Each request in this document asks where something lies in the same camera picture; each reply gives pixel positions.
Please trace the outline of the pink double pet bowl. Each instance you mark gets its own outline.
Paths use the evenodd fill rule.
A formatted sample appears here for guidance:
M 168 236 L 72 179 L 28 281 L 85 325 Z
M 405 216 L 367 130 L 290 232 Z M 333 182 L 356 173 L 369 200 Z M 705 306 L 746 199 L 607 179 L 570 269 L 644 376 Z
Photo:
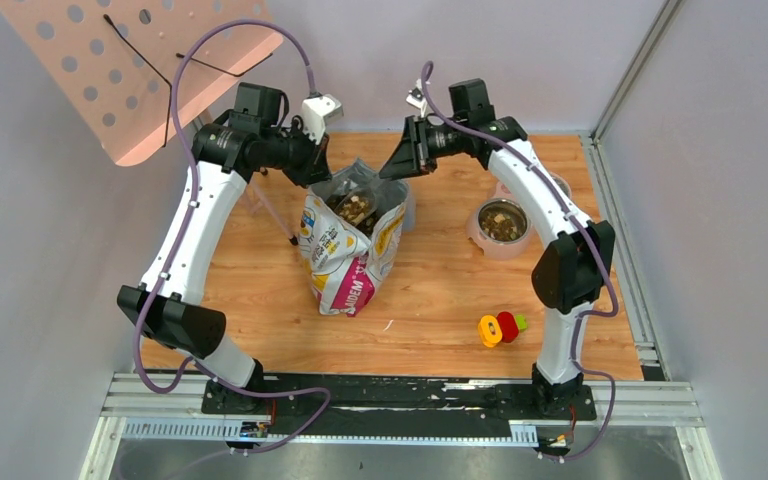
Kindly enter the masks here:
M 531 220 L 501 181 L 466 222 L 466 237 L 486 258 L 511 260 L 523 254 L 532 237 Z

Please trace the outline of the clear plastic scoop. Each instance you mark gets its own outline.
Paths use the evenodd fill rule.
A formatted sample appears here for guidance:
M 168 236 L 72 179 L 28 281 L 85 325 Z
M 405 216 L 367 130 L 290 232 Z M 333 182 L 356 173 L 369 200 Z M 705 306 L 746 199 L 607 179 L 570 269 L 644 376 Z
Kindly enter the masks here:
M 355 187 L 334 207 L 334 213 L 350 225 L 358 227 L 383 207 L 389 184 L 389 180 L 374 178 Z

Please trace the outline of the pink music stand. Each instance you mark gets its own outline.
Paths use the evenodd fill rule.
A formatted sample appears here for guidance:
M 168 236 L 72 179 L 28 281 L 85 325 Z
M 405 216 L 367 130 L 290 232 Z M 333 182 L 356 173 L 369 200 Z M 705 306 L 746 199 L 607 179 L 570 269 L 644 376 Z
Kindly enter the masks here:
M 220 25 L 270 18 L 261 1 L 0 1 L 0 12 L 122 167 L 175 137 L 169 85 L 182 55 Z

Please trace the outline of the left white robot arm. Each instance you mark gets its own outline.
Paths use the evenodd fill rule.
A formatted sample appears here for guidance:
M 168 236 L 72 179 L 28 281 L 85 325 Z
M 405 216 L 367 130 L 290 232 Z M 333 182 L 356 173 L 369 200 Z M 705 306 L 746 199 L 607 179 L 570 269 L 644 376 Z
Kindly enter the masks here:
M 330 179 L 326 127 L 343 114 L 339 100 L 314 93 L 289 125 L 286 94 L 242 82 L 233 108 L 194 135 L 187 184 L 155 260 L 136 286 L 124 285 L 117 304 L 145 339 L 175 350 L 229 385 L 228 400 L 243 413 L 266 400 L 259 361 L 226 332 L 224 313 L 203 306 L 215 249 L 230 213 L 252 176 L 275 169 L 307 188 Z

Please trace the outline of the translucent plastic container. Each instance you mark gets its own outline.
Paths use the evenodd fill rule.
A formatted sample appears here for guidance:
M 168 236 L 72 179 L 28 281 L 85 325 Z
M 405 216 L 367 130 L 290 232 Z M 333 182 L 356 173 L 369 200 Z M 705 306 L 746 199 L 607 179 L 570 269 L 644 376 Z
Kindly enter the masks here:
M 407 183 L 406 184 L 407 194 L 406 194 L 406 209 L 405 209 L 405 215 L 403 220 L 403 231 L 404 232 L 412 232 L 416 228 L 416 219 L 417 219 L 417 203 L 416 203 L 416 196 L 415 191 L 413 187 Z

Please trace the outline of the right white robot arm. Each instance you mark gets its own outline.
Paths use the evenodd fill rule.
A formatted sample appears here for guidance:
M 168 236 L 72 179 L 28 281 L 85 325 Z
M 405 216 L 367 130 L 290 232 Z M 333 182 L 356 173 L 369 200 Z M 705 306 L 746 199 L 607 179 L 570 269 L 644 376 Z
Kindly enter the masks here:
M 424 72 L 406 100 L 418 114 L 405 120 L 402 138 L 381 167 L 383 179 L 428 175 L 439 159 L 465 154 L 476 159 L 512 194 L 543 245 L 533 267 L 533 290 L 545 308 L 541 351 L 533 366 L 531 403 L 544 417 L 556 417 L 571 403 L 570 390 L 583 381 L 579 361 L 586 321 L 599 315 L 595 303 L 606 292 L 606 316 L 618 313 L 611 282 L 616 233 L 596 222 L 564 194 L 539 160 L 525 130 L 511 117 L 498 117 L 486 84 L 476 78 L 449 88 L 453 114 L 444 116 L 430 96 Z

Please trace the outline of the colourful stacking toy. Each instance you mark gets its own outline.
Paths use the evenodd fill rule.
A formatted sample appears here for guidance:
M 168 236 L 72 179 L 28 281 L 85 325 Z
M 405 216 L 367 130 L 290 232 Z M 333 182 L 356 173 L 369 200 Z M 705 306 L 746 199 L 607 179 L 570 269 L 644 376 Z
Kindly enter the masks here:
M 512 343 L 528 328 L 523 314 L 501 311 L 496 315 L 484 315 L 478 322 L 477 331 L 481 343 L 487 348 Z

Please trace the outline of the pet food bag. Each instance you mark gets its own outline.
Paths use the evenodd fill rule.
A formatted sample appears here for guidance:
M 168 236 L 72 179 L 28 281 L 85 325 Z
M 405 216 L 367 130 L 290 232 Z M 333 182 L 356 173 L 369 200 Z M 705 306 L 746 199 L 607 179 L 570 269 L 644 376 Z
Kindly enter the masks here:
M 377 178 L 361 158 L 308 188 L 298 232 L 302 267 L 322 315 L 354 317 L 395 265 L 406 209 L 405 180 L 390 181 L 383 207 L 358 227 L 334 207 L 359 185 Z

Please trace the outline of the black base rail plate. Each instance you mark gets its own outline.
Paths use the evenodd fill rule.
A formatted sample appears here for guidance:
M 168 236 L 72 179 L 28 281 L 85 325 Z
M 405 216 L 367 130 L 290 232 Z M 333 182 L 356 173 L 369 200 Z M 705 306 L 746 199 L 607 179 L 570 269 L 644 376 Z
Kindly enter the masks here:
M 310 420 L 308 435 L 402 438 L 501 438 L 512 420 L 567 424 L 597 417 L 587 386 L 555 406 L 544 403 L 529 382 L 495 379 L 272 373 L 256 389 L 282 397 L 252 398 L 209 382 L 201 411 L 266 415 L 276 434 Z

